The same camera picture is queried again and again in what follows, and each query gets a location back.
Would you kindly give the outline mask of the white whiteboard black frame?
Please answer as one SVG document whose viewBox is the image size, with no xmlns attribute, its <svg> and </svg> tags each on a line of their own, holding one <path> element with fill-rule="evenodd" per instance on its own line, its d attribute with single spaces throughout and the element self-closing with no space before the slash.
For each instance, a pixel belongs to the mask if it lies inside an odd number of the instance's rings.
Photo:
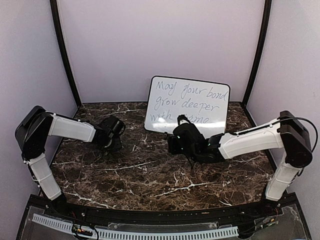
<svg viewBox="0 0 320 240">
<path fill-rule="evenodd" d="M 230 91 L 230 86 L 224 83 L 154 76 L 144 129 L 171 134 L 178 125 L 178 116 L 185 115 L 207 138 L 224 133 Z"/>
</svg>

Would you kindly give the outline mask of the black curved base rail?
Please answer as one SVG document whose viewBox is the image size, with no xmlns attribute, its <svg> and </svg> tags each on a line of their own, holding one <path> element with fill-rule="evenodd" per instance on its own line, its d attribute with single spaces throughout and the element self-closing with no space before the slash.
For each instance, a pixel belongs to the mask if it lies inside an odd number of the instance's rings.
<svg viewBox="0 0 320 240">
<path fill-rule="evenodd" d="M 23 217 L 20 226 L 23 226 L 28 219 L 32 219 L 33 213 L 31 213 L 31 207 L 40 210 L 40 213 L 61 218 L 57 213 L 54 213 L 52 209 L 45 210 L 47 200 L 44 197 L 31 194 L 27 205 L 25 207 Z M 279 203 L 279 215 L 284 212 L 282 208 L 296 205 L 300 207 L 298 198 L 295 193 L 289 193 L 285 195 Z M 75 213 L 73 221 L 78 223 L 87 223 L 94 226 L 108 226 L 110 223 L 119 224 L 134 224 L 134 225 L 183 225 L 183 224 L 200 224 L 200 223 L 212 223 L 218 222 L 219 225 L 225 224 L 247 224 L 253 222 L 254 219 L 276 215 L 276 210 L 270 210 L 269 212 L 258 216 L 257 213 L 253 213 L 254 210 L 258 211 L 258 207 L 262 205 L 259 202 L 246 203 L 236 206 L 227 206 L 220 208 L 209 208 L 202 210 L 184 210 L 184 211 L 134 211 L 134 210 L 118 210 L 107 209 L 100 207 L 91 207 L 78 205 L 73 203 L 66 203 L 66 206 L 70 211 Z"/>
</svg>

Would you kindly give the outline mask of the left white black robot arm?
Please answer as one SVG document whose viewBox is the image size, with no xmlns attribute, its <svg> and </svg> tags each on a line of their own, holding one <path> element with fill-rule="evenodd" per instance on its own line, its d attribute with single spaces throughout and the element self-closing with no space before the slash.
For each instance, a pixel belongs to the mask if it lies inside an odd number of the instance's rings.
<svg viewBox="0 0 320 240">
<path fill-rule="evenodd" d="M 59 199 L 63 192 L 53 176 L 47 162 L 45 146 L 51 136 L 68 138 L 84 143 L 96 144 L 107 152 L 122 148 L 121 135 L 125 123 L 110 115 L 98 124 L 66 117 L 46 111 L 36 105 L 15 130 L 15 139 L 21 150 L 21 157 L 28 166 L 33 181 L 51 203 L 51 210 L 60 218 L 67 218 L 70 206 Z"/>
</svg>

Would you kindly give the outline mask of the right black frame post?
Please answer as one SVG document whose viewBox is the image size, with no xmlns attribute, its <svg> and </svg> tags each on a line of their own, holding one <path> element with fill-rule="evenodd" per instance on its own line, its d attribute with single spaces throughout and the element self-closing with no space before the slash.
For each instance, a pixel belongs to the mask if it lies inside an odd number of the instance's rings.
<svg viewBox="0 0 320 240">
<path fill-rule="evenodd" d="M 248 106 L 251 93 L 253 91 L 253 87 L 255 84 L 255 80 L 258 74 L 258 70 L 259 70 L 259 66 L 260 66 L 260 62 L 261 62 L 261 58 L 264 50 L 265 40 L 267 36 L 268 26 L 269 26 L 271 8 L 272 8 L 272 0 L 265 0 L 256 51 L 255 51 L 249 79 L 247 82 L 247 86 L 242 99 L 242 105 L 244 106 L 244 108 Z"/>
</svg>

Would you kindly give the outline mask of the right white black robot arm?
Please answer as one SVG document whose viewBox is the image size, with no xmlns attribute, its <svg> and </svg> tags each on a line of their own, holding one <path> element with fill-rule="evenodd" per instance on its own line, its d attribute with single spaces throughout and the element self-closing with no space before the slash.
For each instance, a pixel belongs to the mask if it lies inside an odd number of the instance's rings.
<svg viewBox="0 0 320 240">
<path fill-rule="evenodd" d="M 177 118 L 177 127 L 166 138 L 168 152 L 184 155 L 200 164 L 214 164 L 253 152 L 284 149 L 280 165 L 266 185 L 265 198 L 255 205 L 255 213 L 266 217 L 274 210 L 274 202 L 280 200 L 296 176 L 313 160 L 315 147 L 311 145 L 309 131 L 301 121 L 302 117 L 295 117 L 285 110 L 278 118 L 265 124 L 205 138 L 182 114 Z"/>
</svg>

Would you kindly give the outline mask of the black frame post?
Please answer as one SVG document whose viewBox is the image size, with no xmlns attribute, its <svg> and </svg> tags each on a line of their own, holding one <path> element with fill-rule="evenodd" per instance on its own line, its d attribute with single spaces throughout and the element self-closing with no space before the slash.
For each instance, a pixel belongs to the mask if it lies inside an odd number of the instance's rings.
<svg viewBox="0 0 320 240">
<path fill-rule="evenodd" d="M 62 29 L 62 23 L 61 18 L 59 14 L 59 8 L 58 8 L 58 1 L 57 0 L 50 0 L 50 9 L 51 9 L 51 15 L 55 30 L 55 35 L 59 47 L 60 56 L 62 59 L 64 71 L 67 77 L 67 81 L 74 99 L 74 102 L 76 104 L 76 107 L 79 108 L 82 106 L 82 101 L 80 98 L 79 91 L 76 86 L 76 81 L 72 72 L 69 56 L 67 53 L 67 48 L 64 40 L 64 34 Z"/>
<path fill-rule="evenodd" d="M 261 58 L 264 50 L 265 40 L 267 36 L 268 26 L 269 26 L 271 8 L 272 8 L 272 0 L 265 0 L 256 51 L 255 51 L 249 79 L 247 82 L 247 86 L 242 99 L 242 105 L 244 106 L 244 108 L 248 106 L 251 93 L 253 91 L 253 87 L 255 84 L 255 80 L 258 74 L 258 70 L 259 70 L 259 66 L 260 66 L 260 62 L 261 62 Z"/>
</svg>

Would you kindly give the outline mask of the left black frame post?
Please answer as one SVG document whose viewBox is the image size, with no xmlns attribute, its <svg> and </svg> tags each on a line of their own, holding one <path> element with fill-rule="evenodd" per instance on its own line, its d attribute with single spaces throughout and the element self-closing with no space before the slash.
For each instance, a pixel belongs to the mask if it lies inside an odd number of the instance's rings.
<svg viewBox="0 0 320 240">
<path fill-rule="evenodd" d="M 59 47 L 60 56 L 62 59 L 64 71 L 67 77 L 67 81 L 74 99 L 74 102 L 76 104 L 76 107 L 79 108 L 82 106 L 82 101 L 80 98 L 79 91 L 76 86 L 76 81 L 72 72 L 69 56 L 67 53 L 67 48 L 64 40 L 64 34 L 62 29 L 62 23 L 61 18 L 59 14 L 59 8 L 58 8 L 58 1 L 57 0 L 50 0 L 50 9 L 51 9 L 51 15 L 55 30 L 55 35 Z"/>
</svg>

